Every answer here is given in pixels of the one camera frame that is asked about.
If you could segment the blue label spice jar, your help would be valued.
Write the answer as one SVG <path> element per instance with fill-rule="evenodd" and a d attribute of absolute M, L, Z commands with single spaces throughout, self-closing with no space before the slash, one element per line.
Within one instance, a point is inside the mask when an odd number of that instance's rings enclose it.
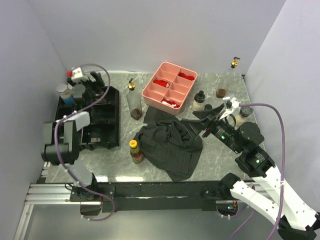
<path fill-rule="evenodd" d="M 56 91 L 66 105 L 72 105 L 74 103 L 72 91 L 66 84 L 59 84 L 56 87 Z"/>

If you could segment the red yellow cap sauce bottle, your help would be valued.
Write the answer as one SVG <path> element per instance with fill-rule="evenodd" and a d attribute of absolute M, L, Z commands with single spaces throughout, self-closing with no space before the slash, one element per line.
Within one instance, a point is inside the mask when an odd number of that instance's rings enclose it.
<path fill-rule="evenodd" d="M 132 161 L 135 164 L 141 163 L 143 161 L 143 154 L 140 150 L 138 142 L 134 139 L 131 140 L 129 142 L 129 147 L 130 147 L 130 155 L 131 155 Z"/>

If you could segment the small black cap spice jar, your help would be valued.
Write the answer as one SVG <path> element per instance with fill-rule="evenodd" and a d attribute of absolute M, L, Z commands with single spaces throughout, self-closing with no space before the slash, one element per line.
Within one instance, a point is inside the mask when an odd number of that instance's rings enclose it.
<path fill-rule="evenodd" d="M 210 110 L 212 110 L 212 109 L 213 109 L 213 107 L 212 107 L 211 104 L 206 104 L 206 105 L 204 106 L 204 110 L 206 110 L 206 111 L 210 111 Z"/>

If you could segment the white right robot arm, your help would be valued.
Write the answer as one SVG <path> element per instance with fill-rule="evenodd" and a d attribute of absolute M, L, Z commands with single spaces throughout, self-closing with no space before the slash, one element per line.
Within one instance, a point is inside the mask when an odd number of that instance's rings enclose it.
<path fill-rule="evenodd" d="M 320 214 L 309 207 L 285 181 L 284 169 L 278 168 L 260 144 L 265 140 L 256 123 L 244 122 L 234 128 L 227 122 L 234 107 L 220 105 L 210 110 L 194 111 L 198 119 L 190 122 L 191 133 L 202 137 L 214 135 L 234 153 L 238 167 L 259 184 L 269 198 L 249 187 L 233 173 L 219 182 L 224 199 L 232 197 L 245 202 L 273 224 L 273 231 L 284 240 L 313 240 L 320 228 Z"/>

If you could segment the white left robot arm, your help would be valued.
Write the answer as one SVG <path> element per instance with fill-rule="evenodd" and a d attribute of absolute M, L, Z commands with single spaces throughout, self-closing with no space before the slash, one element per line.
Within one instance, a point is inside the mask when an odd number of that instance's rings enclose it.
<path fill-rule="evenodd" d="M 95 176 L 79 160 L 84 129 L 92 122 L 90 106 L 104 94 L 105 83 L 100 73 L 75 78 L 70 75 L 67 83 L 57 86 L 59 100 L 53 122 L 42 128 L 41 157 L 45 162 L 64 169 L 76 187 L 83 187 L 82 195 L 88 201 L 96 200 L 100 188 Z"/>

